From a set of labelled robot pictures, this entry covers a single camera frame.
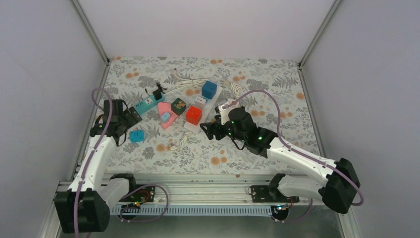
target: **red block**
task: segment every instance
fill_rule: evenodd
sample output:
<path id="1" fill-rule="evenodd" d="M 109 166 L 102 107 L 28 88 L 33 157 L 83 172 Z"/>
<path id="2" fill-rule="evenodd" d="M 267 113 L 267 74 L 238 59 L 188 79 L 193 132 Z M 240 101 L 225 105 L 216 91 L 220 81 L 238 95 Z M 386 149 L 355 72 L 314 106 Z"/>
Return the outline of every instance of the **red block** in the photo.
<path id="1" fill-rule="evenodd" d="M 197 125 L 200 122 L 201 117 L 203 116 L 202 112 L 203 111 L 201 111 L 201 109 L 190 106 L 186 114 L 187 122 Z"/>

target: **dark green cube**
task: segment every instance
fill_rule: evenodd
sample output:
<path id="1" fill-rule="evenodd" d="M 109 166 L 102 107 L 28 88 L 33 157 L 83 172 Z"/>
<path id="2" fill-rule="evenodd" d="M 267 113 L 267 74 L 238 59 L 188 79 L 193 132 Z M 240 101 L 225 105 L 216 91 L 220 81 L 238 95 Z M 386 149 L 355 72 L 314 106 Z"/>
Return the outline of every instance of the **dark green cube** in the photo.
<path id="1" fill-rule="evenodd" d="M 186 108 L 187 104 L 180 98 L 175 99 L 175 101 L 173 101 L 173 103 L 171 104 L 171 110 L 178 116 L 181 115 Z"/>

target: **blue cube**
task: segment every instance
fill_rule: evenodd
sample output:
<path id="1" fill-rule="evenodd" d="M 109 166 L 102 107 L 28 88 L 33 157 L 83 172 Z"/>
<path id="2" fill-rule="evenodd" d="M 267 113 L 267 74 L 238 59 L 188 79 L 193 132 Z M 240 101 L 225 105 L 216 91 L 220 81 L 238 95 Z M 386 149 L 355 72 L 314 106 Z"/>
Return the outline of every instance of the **blue cube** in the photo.
<path id="1" fill-rule="evenodd" d="M 131 142 L 141 142 L 144 141 L 144 131 L 143 130 L 134 130 L 130 132 L 130 141 Z"/>
<path id="2" fill-rule="evenodd" d="M 201 95 L 208 99 L 213 99 L 217 91 L 217 84 L 207 81 L 201 89 Z"/>
<path id="3" fill-rule="evenodd" d="M 170 114 L 169 113 L 164 113 L 160 119 L 162 120 L 163 123 L 166 123 L 170 118 Z"/>

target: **pink triangular block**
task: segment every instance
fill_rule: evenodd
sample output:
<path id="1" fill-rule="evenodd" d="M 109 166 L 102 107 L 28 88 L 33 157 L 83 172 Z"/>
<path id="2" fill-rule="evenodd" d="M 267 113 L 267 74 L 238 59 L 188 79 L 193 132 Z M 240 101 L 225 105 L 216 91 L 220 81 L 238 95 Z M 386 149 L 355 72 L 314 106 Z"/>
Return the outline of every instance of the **pink triangular block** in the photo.
<path id="1" fill-rule="evenodd" d="M 170 117 L 169 120 L 165 123 L 160 122 L 162 124 L 162 128 L 166 129 L 168 128 L 174 121 L 175 119 L 178 118 L 178 115 L 175 114 L 172 110 L 171 110 L 171 106 L 170 103 L 158 103 L 157 104 L 157 110 L 159 111 L 159 116 L 161 117 L 164 113 L 169 113 Z"/>

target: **tabletop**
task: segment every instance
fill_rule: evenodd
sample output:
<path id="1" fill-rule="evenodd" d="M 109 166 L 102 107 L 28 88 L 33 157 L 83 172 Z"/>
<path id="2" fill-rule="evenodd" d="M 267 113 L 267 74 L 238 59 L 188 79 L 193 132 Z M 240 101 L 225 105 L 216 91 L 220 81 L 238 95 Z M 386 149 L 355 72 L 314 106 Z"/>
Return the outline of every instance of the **tabletop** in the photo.
<path id="1" fill-rule="evenodd" d="M 236 82 L 243 92 L 263 89 L 280 105 L 281 131 L 289 142 L 319 154 L 308 106 L 299 78 L 297 64 L 289 60 L 210 59 L 167 57 L 114 57 L 105 82 L 114 99 L 123 99 L 133 106 L 156 89 L 160 82 L 168 91 L 178 81 L 171 73 L 177 68 L 181 78 L 207 78 L 223 87 L 218 102 L 234 99 L 228 83 Z M 185 88 L 165 95 L 165 102 L 176 98 L 193 102 L 201 95 L 200 88 Z M 262 93 L 249 95 L 241 103 L 257 124 L 276 131 L 277 111 L 269 97 Z M 212 110 L 206 121 L 213 121 Z M 182 139 L 186 111 L 168 128 L 163 129 L 157 107 L 141 115 L 143 120 L 129 129 L 141 129 L 143 142 L 128 139 L 112 154 L 107 173 L 136 174 L 206 174 L 206 175 L 273 175 L 301 174 L 291 166 L 238 150 L 229 138 L 208 140 L 204 132 L 193 134 L 182 149 L 171 150 Z"/>

